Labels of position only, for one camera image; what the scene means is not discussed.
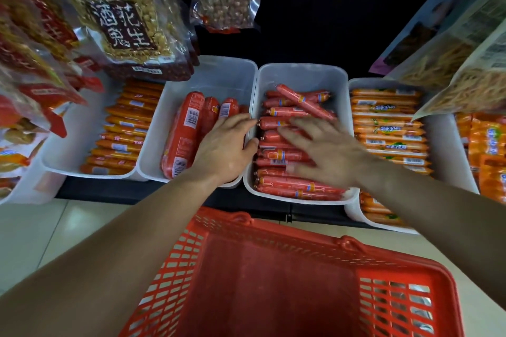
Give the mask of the person's right hand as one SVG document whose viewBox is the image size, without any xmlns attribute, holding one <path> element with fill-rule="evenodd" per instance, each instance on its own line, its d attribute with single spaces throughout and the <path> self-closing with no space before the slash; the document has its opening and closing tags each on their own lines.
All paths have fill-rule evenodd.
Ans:
<svg viewBox="0 0 506 337">
<path fill-rule="evenodd" d="M 381 189 L 381 160 L 369 154 L 336 120 L 294 117 L 291 123 L 305 132 L 279 127 L 278 133 L 305 152 L 317 167 L 316 176 L 296 176 L 336 188 Z"/>
</svg>

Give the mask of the person's left hand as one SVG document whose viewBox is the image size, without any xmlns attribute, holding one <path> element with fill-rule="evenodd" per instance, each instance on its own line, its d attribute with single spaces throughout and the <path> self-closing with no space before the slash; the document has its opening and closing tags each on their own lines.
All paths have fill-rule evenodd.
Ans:
<svg viewBox="0 0 506 337">
<path fill-rule="evenodd" d="M 256 124 L 249 113 L 217 120 L 200 143 L 190 172 L 213 189 L 235 180 L 250 164 L 241 162 L 240 152 L 247 144 L 245 136 Z"/>
</svg>

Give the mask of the person's right forearm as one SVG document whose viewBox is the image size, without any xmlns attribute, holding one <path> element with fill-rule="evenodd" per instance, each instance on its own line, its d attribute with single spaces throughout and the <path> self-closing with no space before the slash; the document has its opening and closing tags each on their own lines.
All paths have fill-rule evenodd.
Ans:
<svg viewBox="0 0 506 337">
<path fill-rule="evenodd" d="M 414 228 L 506 311 L 506 205 L 364 157 L 354 184 Z"/>
</svg>

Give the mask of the pile of small red sausages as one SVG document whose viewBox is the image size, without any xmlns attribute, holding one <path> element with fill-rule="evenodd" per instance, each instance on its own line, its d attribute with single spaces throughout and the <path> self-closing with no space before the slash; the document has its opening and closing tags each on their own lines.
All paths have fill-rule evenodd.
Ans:
<svg viewBox="0 0 506 337">
<path fill-rule="evenodd" d="M 341 201 L 347 190 L 331 187 L 311 179 L 303 179 L 286 171 L 290 164 L 314 167 L 309 155 L 279 133 L 287 128 L 309 140 L 312 137 L 291 122 L 293 117 L 309 117 L 313 113 L 298 106 L 276 89 L 264 93 L 257 121 L 259 148 L 252 162 L 253 189 L 262 194 L 284 199 L 306 201 Z"/>
</svg>

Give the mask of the large red sausage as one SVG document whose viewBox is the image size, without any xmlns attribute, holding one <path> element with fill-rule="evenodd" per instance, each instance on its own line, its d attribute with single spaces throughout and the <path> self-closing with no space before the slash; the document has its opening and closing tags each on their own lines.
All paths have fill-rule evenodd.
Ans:
<svg viewBox="0 0 506 337">
<path fill-rule="evenodd" d="M 218 120 L 222 118 L 230 118 L 240 113 L 240 105 L 238 100 L 232 97 L 225 99 L 220 105 L 218 111 Z"/>
<path fill-rule="evenodd" d="M 189 168 L 197 147 L 197 132 L 205 97 L 188 93 L 177 110 L 161 159 L 161 170 L 171 180 Z"/>
<path fill-rule="evenodd" d="M 205 103 L 200 111 L 197 125 L 197 147 L 204 137 L 213 129 L 220 110 L 220 104 L 215 97 L 206 97 Z"/>
</svg>

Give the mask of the black shelf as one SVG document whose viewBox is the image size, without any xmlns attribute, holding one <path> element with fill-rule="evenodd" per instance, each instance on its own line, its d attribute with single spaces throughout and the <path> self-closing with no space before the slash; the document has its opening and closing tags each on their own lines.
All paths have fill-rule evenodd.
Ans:
<svg viewBox="0 0 506 337">
<path fill-rule="evenodd" d="M 56 194 L 57 199 L 134 205 L 154 193 L 163 183 L 123 179 L 92 179 L 68 176 Z M 363 222 L 350 219 L 344 206 L 294 204 L 259 197 L 249 193 L 243 182 L 235 188 L 218 188 L 204 206 L 225 212 L 247 212 L 253 218 L 279 221 L 299 221 L 373 229 Z"/>
</svg>

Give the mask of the white plastic bin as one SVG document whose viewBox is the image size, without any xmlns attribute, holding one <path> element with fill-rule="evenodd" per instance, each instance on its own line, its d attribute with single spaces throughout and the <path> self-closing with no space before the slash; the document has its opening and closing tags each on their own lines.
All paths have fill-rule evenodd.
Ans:
<svg viewBox="0 0 506 337">
<path fill-rule="evenodd" d="M 81 95 L 87 105 L 72 105 L 64 115 L 67 136 L 50 136 L 42 152 L 42 164 L 52 172 L 66 176 L 95 178 L 95 179 L 123 179 L 132 181 L 148 181 L 136 171 L 123 176 L 86 175 L 79 171 L 85 162 L 94 142 L 102 132 L 106 116 L 105 107 L 113 103 L 124 81 L 102 79 L 104 91 L 93 92 L 83 89 Z"/>
<path fill-rule="evenodd" d="M 42 164 L 42 151 L 40 151 L 11 193 L 0 199 L 0 206 L 6 204 L 47 204 L 56 197 L 66 177 L 66 175 L 52 172 L 46 168 Z"/>
<path fill-rule="evenodd" d="M 479 190 L 471 174 L 456 121 L 452 114 L 428 116 L 422 120 L 427 126 L 429 145 L 433 146 L 430 150 L 430 156 L 435 168 L 435 178 L 478 194 Z M 344 210 L 351 220 L 367 226 L 388 231 L 419 234 L 416 230 L 408 227 L 380 224 L 367 219 L 360 208 L 359 199 L 352 199 L 349 204 L 345 204 Z"/>
<path fill-rule="evenodd" d="M 136 162 L 136 171 L 148 180 L 166 183 L 160 167 L 166 140 L 174 117 L 186 95 L 200 91 L 222 102 L 235 98 L 251 112 L 258 67 L 248 59 L 200 56 L 200 65 L 185 82 L 166 82 Z"/>
<path fill-rule="evenodd" d="M 354 134 L 353 119 L 349 95 L 349 79 L 347 73 L 337 66 L 305 64 L 305 63 L 273 63 L 261 66 L 257 76 L 256 85 L 251 96 L 250 113 L 253 118 L 260 118 L 263 111 L 262 102 L 268 90 L 274 90 L 275 85 L 284 84 L 294 91 L 308 92 L 314 90 L 327 90 L 332 98 L 325 103 L 325 108 L 333 110 L 340 121 L 342 128 Z M 266 199 L 289 202 L 302 205 L 344 206 L 353 203 L 359 198 L 359 189 L 350 188 L 340 200 L 302 200 L 261 193 L 254 189 L 254 163 L 251 162 L 243 175 L 246 189 L 253 195 Z"/>
</svg>

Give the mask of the row of green-label orange sausages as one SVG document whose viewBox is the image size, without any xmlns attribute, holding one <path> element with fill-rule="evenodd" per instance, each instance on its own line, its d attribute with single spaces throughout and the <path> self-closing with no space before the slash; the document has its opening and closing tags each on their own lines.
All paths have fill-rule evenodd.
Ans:
<svg viewBox="0 0 506 337">
<path fill-rule="evenodd" d="M 424 93 L 416 89 L 350 91 L 355 138 L 373 155 L 417 174 L 432 176 L 427 130 L 414 119 Z"/>
</svg>

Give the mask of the red plastic shopping basket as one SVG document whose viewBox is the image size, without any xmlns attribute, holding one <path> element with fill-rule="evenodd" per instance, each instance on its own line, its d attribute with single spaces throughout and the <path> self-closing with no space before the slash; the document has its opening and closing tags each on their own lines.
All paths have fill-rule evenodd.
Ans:
<svg viewBox="0 0 506 337">
<path fill-rule="evenodd" d="M 202 207 L 118 337 L 465 337 L 440 263 Z"/>
</svg>

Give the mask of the dark red peanut packet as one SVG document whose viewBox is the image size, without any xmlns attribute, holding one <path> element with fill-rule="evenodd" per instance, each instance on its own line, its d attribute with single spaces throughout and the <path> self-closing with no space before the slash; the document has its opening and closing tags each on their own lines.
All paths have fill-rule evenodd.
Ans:
<svg viewBox="0 0 506 337">
<path fill-rule="evenodd" d="M 135 78 L 156 82 L 184 82 L 194 73 L 194 67 L 200 65 L 200 53 L 197 41 L 191 41 L 187 60 L 182 62 L 162 63 L 159 65 L 123 63 L 104 66 L 105 74 L 115 80 Z"/>
</svg>

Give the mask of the row of plain orange sausages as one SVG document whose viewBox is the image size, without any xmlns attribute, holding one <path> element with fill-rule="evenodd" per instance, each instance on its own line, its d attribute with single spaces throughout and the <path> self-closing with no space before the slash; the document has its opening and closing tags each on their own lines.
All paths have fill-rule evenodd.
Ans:
<svg viewBox="0 0 506 337">
<path fill-rule="evenodd" d="M 105 107 L 102 132 L 79 171 L 86 175 L 123 176 L 134 171 L 164 85 L 135 78 L 119 88 Z"/>
</svg>

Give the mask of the large clear peanut packet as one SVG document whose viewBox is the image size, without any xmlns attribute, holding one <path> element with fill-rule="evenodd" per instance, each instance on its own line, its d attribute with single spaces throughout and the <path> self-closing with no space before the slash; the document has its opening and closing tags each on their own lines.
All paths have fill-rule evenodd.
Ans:
<svg viewBox="0 0 506 337">
<path fill-rule="evenodd" d="M 159 65 L 187 60 L 168 0 L 68 0 L 107 65 Z"/>
</svg>

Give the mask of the stack of orange sausage packets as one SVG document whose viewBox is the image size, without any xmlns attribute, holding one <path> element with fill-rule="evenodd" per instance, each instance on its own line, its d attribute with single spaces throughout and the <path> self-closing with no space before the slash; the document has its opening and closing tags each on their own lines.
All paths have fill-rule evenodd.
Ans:
<svg viewBox="0 0 506 337">
<path fill-rule="evenodd" d="M 506 115 L 455 114 L 479 193 L 506 205 Z"/>
</svg>

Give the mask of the purple-backed snack packet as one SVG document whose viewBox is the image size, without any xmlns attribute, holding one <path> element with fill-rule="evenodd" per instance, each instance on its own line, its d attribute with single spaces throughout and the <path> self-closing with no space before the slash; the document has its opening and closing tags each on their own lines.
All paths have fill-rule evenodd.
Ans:
<svg viewBox="0 0 506 337">
<path fill-rule="evenodd" d="M 449 28 L 473 1 L 427 0 L 370 66 L 369 72 L 386 76 L 434 36 Z"/>
</svg>

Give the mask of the row of hanging red snack packets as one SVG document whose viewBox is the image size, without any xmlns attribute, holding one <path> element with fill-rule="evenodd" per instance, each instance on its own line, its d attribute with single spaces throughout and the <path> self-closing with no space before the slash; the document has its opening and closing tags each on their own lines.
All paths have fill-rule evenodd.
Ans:
<svg viewBox="0 0 506 337">
<path fill-rule="evenodd" d="M 105 59 L 63 0 L 0 0 L 0 199 L 44 151 L 64 138 L 64 115 L 103 92 Z"/>
</svg>

